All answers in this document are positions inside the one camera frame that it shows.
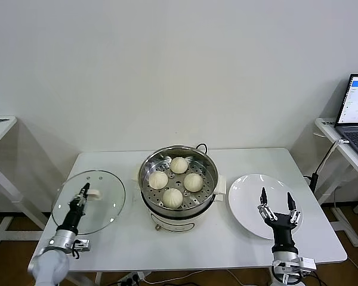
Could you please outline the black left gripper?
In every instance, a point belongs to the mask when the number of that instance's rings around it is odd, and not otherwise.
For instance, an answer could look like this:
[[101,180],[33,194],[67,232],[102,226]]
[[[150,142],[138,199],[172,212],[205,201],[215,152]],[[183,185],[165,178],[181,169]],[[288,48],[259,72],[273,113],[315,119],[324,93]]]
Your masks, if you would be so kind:
[[80,192],[74,196],[73,200],[69,203],[70,210],[63,223],[57,227],[57,230],[67,230],[73,233],[78,233],[78,224],[81,217],[84,215],[89,189],[90,183],[87,182]]

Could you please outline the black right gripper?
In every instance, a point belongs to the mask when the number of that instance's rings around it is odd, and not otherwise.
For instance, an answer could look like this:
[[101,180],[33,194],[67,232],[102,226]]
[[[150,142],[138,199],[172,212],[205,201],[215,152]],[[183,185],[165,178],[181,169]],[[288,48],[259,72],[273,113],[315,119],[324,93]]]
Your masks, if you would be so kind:
[[258,211],[265,220],[265,224],[271,227],[274,236],[272,253],[291,252],[298,254],[295,242],[292,238],[292,230],[298,225],[301,212],[297,209],[296,202],[290,192],[287,193],[288,214],[274,213],[268,206],[266,189],[262,187],[260,205]]

